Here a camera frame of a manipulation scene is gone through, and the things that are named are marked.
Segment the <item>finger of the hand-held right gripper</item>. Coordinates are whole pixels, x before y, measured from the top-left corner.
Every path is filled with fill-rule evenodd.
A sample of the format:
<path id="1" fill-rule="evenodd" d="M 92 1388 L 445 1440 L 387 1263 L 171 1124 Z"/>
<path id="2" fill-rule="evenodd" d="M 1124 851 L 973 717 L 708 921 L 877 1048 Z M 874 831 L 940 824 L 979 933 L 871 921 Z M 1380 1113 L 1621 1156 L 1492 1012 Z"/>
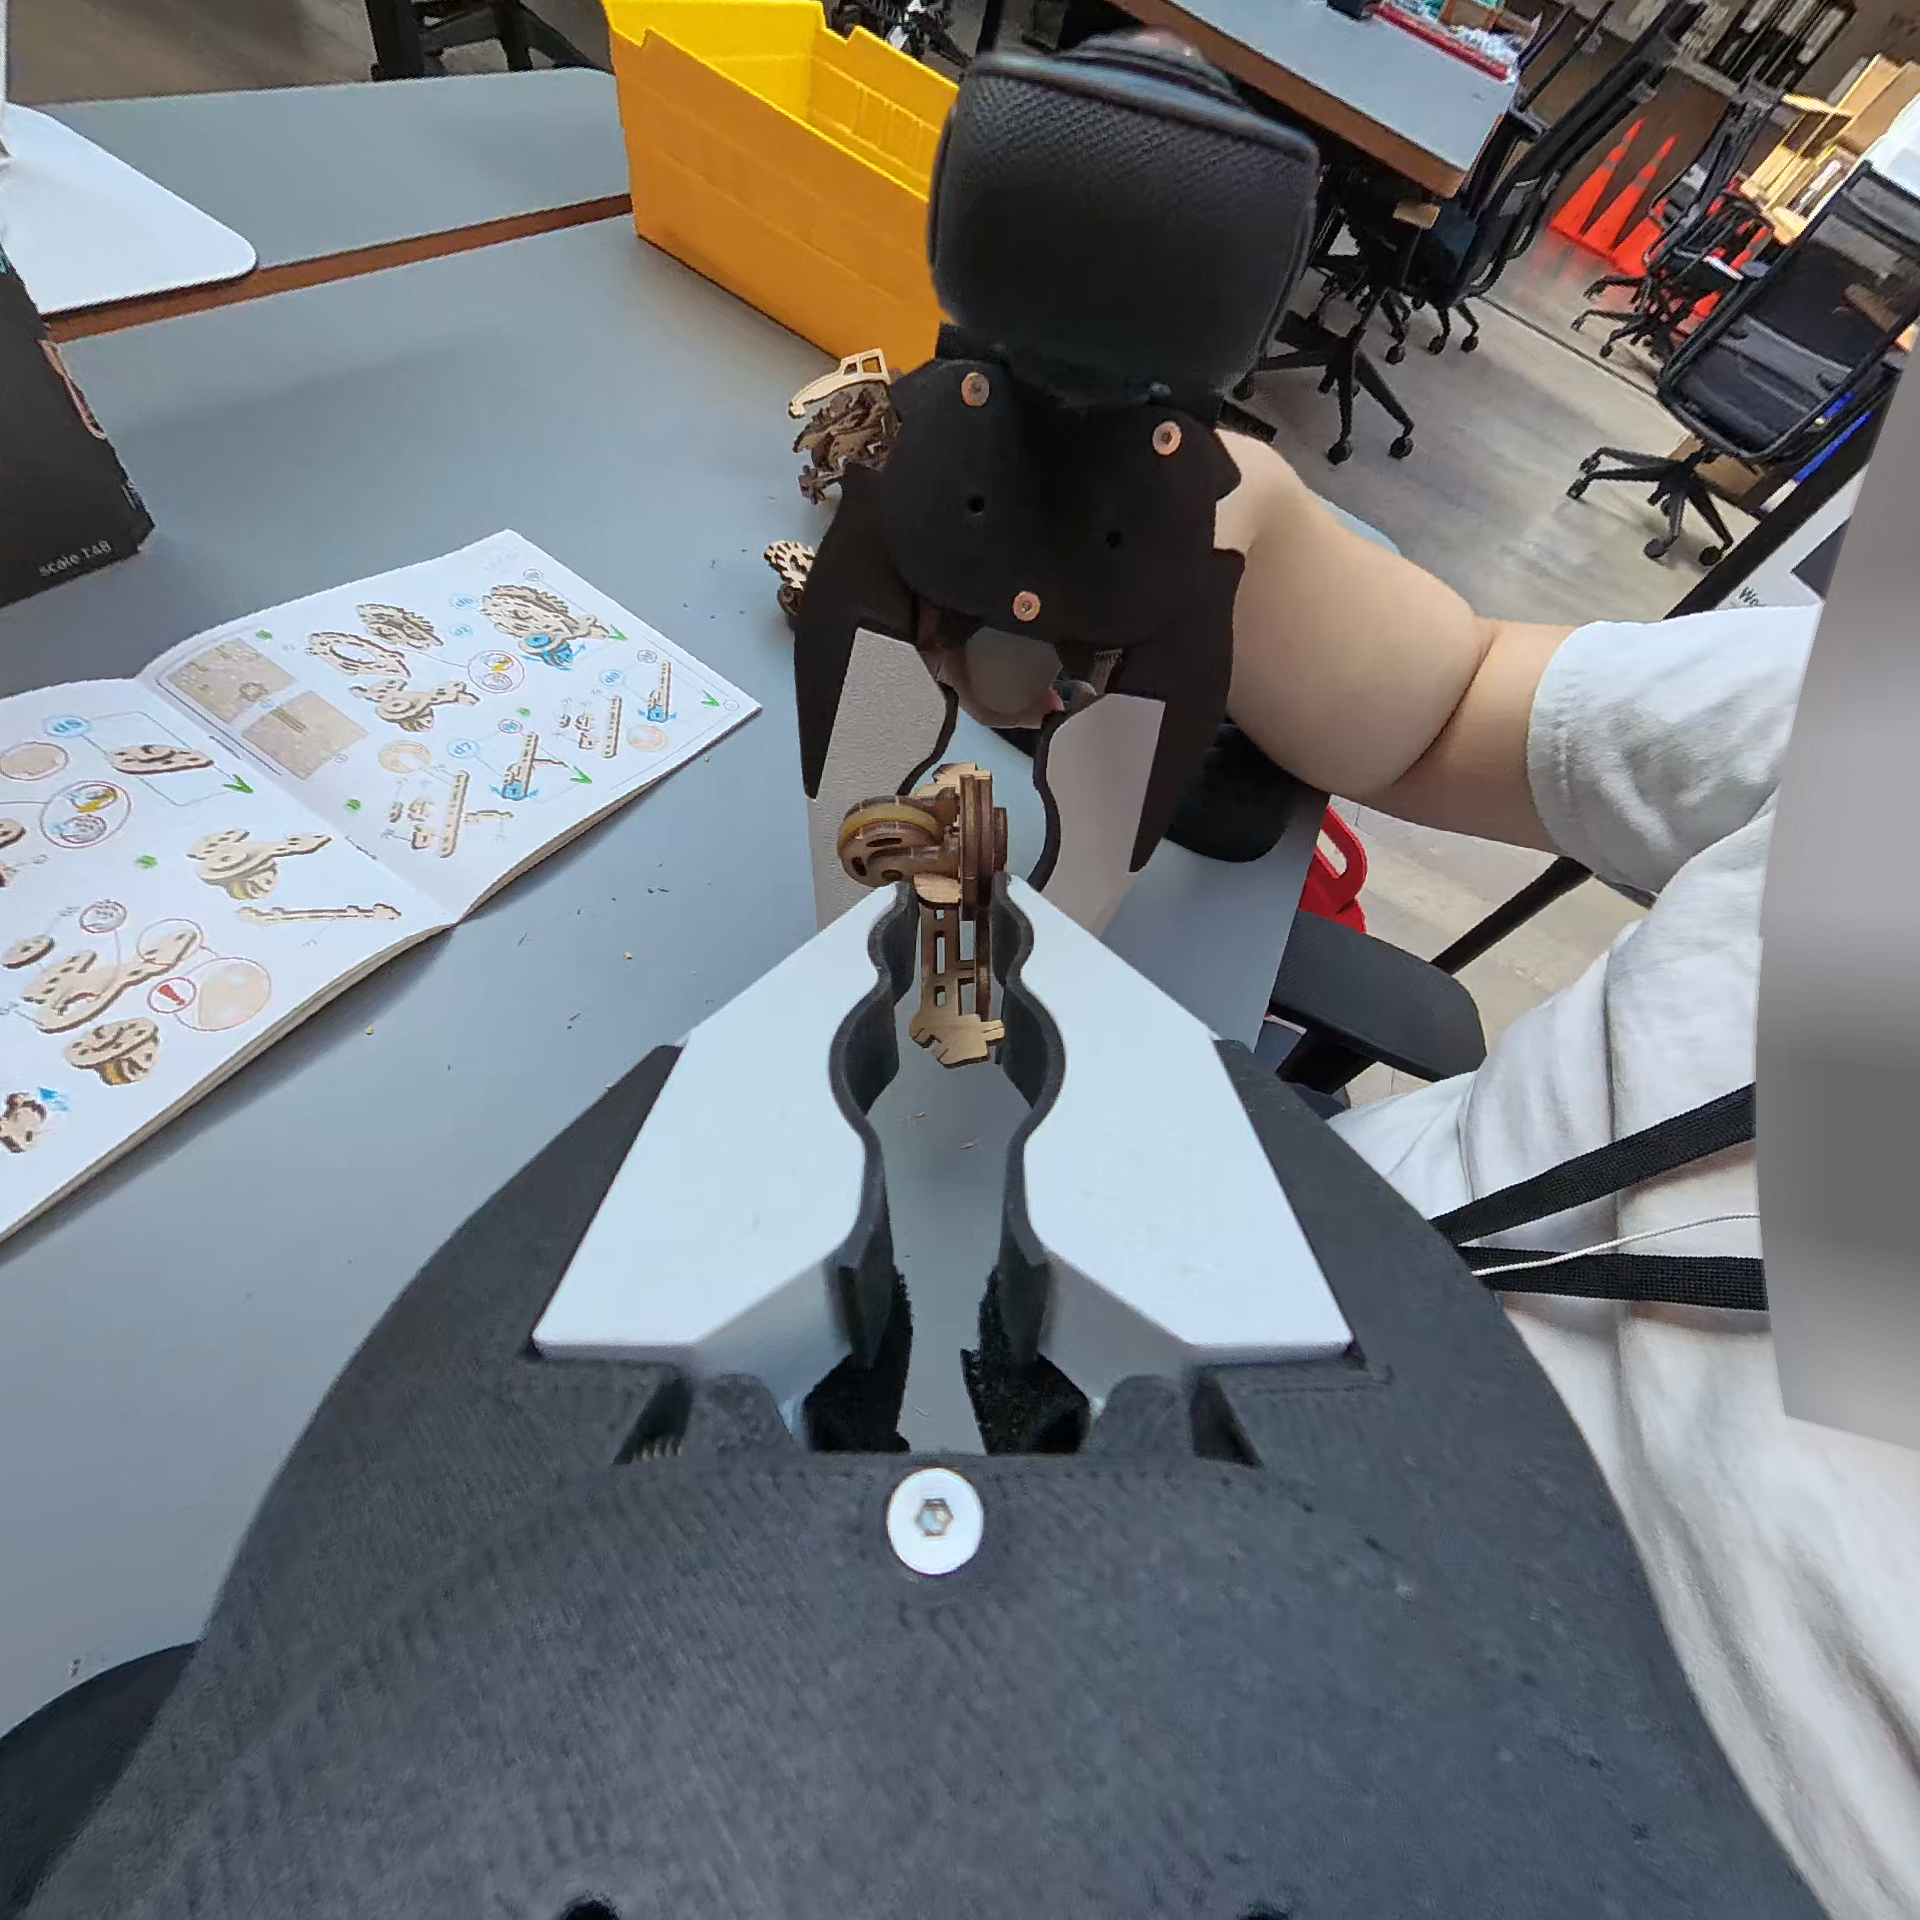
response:
<path id="1" fill-rule="evenodd" d="M 1049 805 L 1049 856 L 1032 882 L 1216 1040 L 1257 1043 L 1326 793 L 1278 777 L 1278 835 L 1254 863 L 1160 843 L 1130 869 L 1160 729 L 1160 703 L 1100 696 L 1045 734 L 1034 780 Z"/>
<path id="2" fill-rule="evenodd" d="M 858 805 L 911 793 L 946 753 L 952 712 L 950 688 L 911 642 L 852 634 L 818 780 L 818 929 L 865 895 L 840 856 L 841 819 Z"/>

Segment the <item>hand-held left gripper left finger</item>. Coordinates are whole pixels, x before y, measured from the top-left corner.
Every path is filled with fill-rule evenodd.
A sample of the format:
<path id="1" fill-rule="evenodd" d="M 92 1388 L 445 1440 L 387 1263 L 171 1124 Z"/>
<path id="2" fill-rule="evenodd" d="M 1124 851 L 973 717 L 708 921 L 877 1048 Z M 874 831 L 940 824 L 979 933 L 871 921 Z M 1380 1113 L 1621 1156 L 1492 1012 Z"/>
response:
<path id="1" fill-rule="evenodd" d="M 543 1359 L 755 1377 L 811 1447 L 905 1447 L 911 1310 L 871 1107 L 918 926 L 911 889 L 869 892 L 685 1034 L 536 1325 Z"/>

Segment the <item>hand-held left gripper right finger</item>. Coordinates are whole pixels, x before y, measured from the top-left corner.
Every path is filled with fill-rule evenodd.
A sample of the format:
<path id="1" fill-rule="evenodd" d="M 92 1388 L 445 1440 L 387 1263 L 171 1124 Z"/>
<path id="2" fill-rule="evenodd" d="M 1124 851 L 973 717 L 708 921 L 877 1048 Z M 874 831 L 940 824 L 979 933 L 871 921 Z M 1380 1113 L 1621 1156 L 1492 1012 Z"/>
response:
<path id="1" fill-rule="evenodd" d="M 979 1301 L 982 1447 L 1076 1447 L 1130 1377 L 1348 1354 L 1210 1028 L 1022 880 L 997 880 L 992 946 L 1028 1113 Z"/>

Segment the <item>wooden model part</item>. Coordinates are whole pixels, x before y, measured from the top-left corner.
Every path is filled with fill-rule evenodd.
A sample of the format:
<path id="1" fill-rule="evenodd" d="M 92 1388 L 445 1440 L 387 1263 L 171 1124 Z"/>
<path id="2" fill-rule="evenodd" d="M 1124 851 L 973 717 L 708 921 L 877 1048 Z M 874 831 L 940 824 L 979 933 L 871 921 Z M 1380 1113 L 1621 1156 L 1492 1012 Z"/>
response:
<path id="1" fill-rule="evenodd" d="M 850 880 L 906 885 L 918 901 L 919 1001 L 906 1031 L 942 1069 L 982 1065 L 1003 1043 L 992 901 L 1006 852 L 992 773 L 973 760 L 936 768 L 906 797 L 852 806 L 835 835 Z"/>

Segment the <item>person's right forearm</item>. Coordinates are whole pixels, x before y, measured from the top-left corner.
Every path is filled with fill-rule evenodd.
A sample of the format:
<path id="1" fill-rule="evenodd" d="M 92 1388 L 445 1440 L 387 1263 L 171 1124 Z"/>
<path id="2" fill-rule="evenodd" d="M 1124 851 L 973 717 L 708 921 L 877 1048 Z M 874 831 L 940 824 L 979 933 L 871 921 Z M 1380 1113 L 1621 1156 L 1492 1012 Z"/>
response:
<path id="1" fill-rule="evenodd" d="M 1569 626 L 1486 619 L 1344 527 L 1264 441 L 1220 435 L 1239 554 L 1232 721 L 1295 780 L 1391 819 L 1554 852 L 1528 777 L 1537 686 Z"/>

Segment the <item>partly built wooden model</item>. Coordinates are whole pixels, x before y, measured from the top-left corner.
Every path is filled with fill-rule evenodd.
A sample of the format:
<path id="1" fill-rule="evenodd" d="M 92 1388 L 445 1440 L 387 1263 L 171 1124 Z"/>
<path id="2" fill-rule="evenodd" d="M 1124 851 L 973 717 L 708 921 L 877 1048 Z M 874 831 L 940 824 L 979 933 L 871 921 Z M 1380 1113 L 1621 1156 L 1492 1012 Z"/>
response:
<path id="1" fill-rule="evenodd" d="M 825 504 L 850 468 L 885 468 L 896 441 L 885 353 L 841 355 L 833 372 L 815 377 L 785 401 L 785 415 L 800 423 L 794 450 L 803 455 L 803 501 Z"/>

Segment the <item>black model kit box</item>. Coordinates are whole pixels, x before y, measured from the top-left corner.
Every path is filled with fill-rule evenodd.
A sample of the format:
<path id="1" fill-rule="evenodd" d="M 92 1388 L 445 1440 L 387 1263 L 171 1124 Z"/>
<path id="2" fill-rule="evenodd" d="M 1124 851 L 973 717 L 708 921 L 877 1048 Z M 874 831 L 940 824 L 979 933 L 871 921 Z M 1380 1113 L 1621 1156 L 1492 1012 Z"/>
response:
<path id="1" fill-rule="evenodd" d="M 150 532 L 154 516 L 2 260 L 2 607 L 129 559 Z"/>

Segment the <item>person's right hand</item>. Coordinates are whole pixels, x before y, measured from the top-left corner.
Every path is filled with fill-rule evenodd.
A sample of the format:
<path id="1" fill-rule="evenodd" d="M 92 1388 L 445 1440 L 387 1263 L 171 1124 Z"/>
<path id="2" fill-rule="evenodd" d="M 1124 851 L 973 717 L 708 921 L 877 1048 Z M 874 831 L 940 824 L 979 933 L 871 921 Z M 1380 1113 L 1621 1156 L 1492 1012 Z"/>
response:
<path id="1" fill-rule="evenodd" d="M 1063 712 L 1050 645 L 992 626 L 973 631 L 942 663 L 957 703 L 992 732 L 1034 732 Z"/>

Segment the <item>red plastic object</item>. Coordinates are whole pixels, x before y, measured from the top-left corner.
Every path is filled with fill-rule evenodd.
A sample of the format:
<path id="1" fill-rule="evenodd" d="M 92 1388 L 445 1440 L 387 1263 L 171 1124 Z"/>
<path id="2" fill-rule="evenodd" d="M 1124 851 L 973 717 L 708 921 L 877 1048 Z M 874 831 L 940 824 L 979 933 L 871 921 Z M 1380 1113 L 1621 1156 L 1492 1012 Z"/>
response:
<path id="1" fill-rule="evenodd" d="M 1335 806 L 1326 806 L 1310 871 L 1301 880 L 1300 913 L 1342 926 L 1354 933 L 1367 932 L 1362 909 L 1362 885 L 1367 882 L 1367 856 L 1357 833 Z"/>

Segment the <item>yellow plastic bin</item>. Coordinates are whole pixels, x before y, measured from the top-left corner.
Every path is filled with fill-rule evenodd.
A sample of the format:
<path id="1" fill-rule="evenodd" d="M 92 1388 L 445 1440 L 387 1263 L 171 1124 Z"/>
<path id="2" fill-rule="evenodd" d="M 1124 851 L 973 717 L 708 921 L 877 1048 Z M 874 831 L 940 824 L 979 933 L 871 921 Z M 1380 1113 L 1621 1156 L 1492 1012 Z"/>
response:
<path id="1" fill-rule="evenodd" d="M 926 363 L 926 196 L 957 85 L 818 4 L 603 4 L 633 223 L 833 359 Z"/>

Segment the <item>grey desk with wooden edge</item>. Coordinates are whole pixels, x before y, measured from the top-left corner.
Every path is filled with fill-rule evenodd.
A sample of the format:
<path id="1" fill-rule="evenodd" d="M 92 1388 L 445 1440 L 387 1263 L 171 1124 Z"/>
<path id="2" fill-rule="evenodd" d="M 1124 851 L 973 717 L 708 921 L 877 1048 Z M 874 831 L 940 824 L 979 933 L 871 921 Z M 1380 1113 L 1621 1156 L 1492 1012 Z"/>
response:
<path id="1" fill-rule="evenodd" d="M 1449 201 L 1500 126 L 1516 82 L 1330 4 L 1120 4 L 1185 35 L 1264 102 L 1342 140 L 1430 201 Z"/>

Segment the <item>illustrated instruction booklet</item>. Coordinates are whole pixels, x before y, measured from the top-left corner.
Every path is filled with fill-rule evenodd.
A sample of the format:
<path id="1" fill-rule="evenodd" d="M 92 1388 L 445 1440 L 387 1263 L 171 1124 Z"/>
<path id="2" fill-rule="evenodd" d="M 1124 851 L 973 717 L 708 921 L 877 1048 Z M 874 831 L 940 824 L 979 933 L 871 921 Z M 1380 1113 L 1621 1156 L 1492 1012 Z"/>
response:
<path id="1" fill-rule="evenodd" d="M 755 712 L 515 532 L 2 698 L 2 1234 Z"/>

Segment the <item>orange traffic cone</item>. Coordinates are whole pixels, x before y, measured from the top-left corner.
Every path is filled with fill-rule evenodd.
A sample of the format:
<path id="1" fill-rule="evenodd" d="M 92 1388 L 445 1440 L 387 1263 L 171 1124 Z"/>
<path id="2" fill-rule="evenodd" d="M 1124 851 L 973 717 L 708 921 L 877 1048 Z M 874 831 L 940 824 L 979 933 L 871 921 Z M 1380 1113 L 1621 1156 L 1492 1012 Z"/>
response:
<path id="1" fill-rule="evenodd" d="M 1641 119 L 1634 119 L 1613 146 L 1601 158 L 1601 163 L 1576 182 L 1576 189 L 1561 202 L 1561 208 L 1548 219 L 1548 233 L 1557 239 L 1579 245 L 1583 251 L 1603 251 L 1603 245 L 1591 243 L 1588 233 L 1601 215 L 1601 201 L 1613 182 L 1621 158 L 1628 155 L 1634 135 L 1641 130 Z"/>
<path id="2" fill-rule="evenodd" d="M 1670 146 L 1676 135 L 1663 138 L 1663 143 L 1653 152 L 1653 158 L 1646 158 L 1646 163 L 1633 175 L 1621 192 L 1617 192 L 1613 202 L 1588 229 L 1594 248 L 1603 260 L 1609 260 L 1613 268 L 1618 268 L 1618 276 L 1638 270 L 1646 260 L 1650 239 L 1641 234 L 1641 229 L 1654 201 L 1653 189 L 1663 182 L 1663 170 Z"/>

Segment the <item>wooden shelf unit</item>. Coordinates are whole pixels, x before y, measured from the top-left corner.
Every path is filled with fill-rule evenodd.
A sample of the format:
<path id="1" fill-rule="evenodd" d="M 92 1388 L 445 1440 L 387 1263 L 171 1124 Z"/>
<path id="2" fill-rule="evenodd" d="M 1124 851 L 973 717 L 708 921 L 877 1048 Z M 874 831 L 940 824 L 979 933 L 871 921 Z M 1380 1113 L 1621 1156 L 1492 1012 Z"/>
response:
<path id="1" fill-rule="evenodd" d="M 1786 95 L 1789 126 L 1742 175 L 1742 196 L 1781 245 L 1797 243 L 1914 102 L 1916 64 L 1885 56 L 1867 58 L 1834 102 Z"/>

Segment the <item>white monitor stand base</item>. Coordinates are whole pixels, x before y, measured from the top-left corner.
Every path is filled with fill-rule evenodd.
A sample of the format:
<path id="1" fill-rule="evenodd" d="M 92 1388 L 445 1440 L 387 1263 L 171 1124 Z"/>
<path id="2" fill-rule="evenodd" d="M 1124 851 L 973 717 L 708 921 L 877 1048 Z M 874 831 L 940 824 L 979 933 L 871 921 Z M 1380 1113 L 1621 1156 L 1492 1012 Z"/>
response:
<path id="1" fill-rule="evenodd" d="M 248 239 L 35 109 L 2 109 L 2 152 L 2 251 L 43 322 L 257 265 Z"/>

